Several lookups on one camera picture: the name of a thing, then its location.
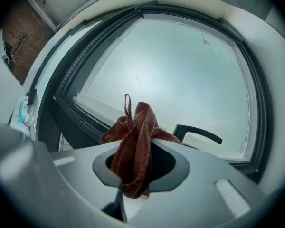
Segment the hanging towel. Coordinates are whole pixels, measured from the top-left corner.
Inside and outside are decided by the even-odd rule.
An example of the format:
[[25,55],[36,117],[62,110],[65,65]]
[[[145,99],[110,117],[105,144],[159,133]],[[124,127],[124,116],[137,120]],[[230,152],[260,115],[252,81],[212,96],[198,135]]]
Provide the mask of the hanging towel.
[[151,138],[182,143],[158,127],[155,114],[147,103],[138,103],[132,120],[131,99],[129,94],[125,94],[124,112],[126,116],[117,119],[114,126],[102,136],[101,144],[122,139],[113,157],[111,171],[122,179],[124,195],[138,198],[149,186],[148,178],[152,171]]

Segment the window frame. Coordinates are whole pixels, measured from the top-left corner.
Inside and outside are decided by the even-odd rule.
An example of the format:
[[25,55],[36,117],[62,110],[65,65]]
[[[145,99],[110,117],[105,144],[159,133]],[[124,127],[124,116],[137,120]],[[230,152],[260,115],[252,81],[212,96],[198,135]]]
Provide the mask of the window frame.
[[[74,149],[100,144],[100,137],[110,128],[110,126],[92,116],[87,109],[80,107],[67,97],[68,89],[72,85],[76,75],[83,65],[83,63],[79,63],[79,66],[74,66],[74,64],[82,59],[87,60],[92,52],[96,50],[104,41],[104,39],[100,39],[107,38],[119,27],[129,21],[129,18],[132,19],[136,17],[139,18],[143,16],[150,16],[149,14],[161,14],[164,16],[172,15],[181,19],[189,19],[193,22],[197,22],[203,28],[210,28],[213,31],[220,32],[225,36],[225,39],[236,47],[236,53],[240,63],[247,64],[247,70],[255,85],[255,97],[257,101],[258,124],[256,140],[250,161],[228,160],[228,163],[239,171],[243,172],[245,175],[253,178],[254,173],[259,171],[262,156],[266,149],[265,146],[266,144],[270,143],[270,141],[267,142],[267,132],[270,131],[267,125],[268,121],[272,120],[268,117],[272,113],[272,103],[266,79],[262,72],[261,66],[254,57],[249,46],[229,24],[222,19],[217,20],[191,9],[171,5],[159,5],[157,2],[150,2],[143,5],[126,8],[116,13],[114,16],[110,16],[107,20],[103,20],[101,23],[95,26],[95,28],[91,29],[88,35],[85,35],[85,37],[89,37],[89,39],[84,40],[85,43],[80,44],[80,53],[78,53],[77,48],[77,53],[73,53],[71,56],[68,55],[67,57],[69,60],[64,60],[63,58],[63,60],[57,66],[57,71],[59,73],[56,73],[55,75],[54,72],[52,77],[55,82],[59,83],[48,85],[48,87],[51,88],[51,93],[50,95],[47,95],[47,98],[52,99],[50,100],[51,106],[49,106],[49,108],[55,124],[58,127],[63,127],[61,129],[61,133]],[[90,53],[86,53],[86,49],[89,46],[92,48],[92,50]],[[81,136],[74,138],[71,136],[71,134],[67,134],[72,127],[66,127],[68,123],[66,123],[64,119],[55,117],[56,115],[59,115],[59,112],[61,111],[65,113],[66,117],[71,119],[72,127],[81,130]],[[91,141],[85,141],[85,144],[82,144],[81,138],[83,138],[83,136],[85,139],[90,138]]]

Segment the white wall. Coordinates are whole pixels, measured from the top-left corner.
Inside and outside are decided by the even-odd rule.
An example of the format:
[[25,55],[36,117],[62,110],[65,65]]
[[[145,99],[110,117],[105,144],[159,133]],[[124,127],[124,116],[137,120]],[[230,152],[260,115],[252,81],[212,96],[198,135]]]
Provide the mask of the white wall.
[[274,110],[274,135],[270,159],[260,187],[265,193],[285,181],[285,39],[269,24],[239,8],[224,16],[245,39],[267,77]]
[[285,38],[285,20],[278,8],[273,6],[265,21],[279,31]]
[[0,57],[0,124],[7,124],[23,87]]

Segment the window glass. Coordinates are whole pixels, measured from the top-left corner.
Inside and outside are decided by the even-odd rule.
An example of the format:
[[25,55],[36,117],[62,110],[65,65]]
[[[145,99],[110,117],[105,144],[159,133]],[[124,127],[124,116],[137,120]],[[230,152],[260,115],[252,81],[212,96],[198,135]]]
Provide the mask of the window glass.
[[184,142],[227,159],[240,159],[247,140],[249,107],[236,53],[218,37],[181,23],[141,19],[102,55],[74,100],[114,124],[147,102],[158,124],[173,133],[177,124],[207,130],[218,145],[187,134]]

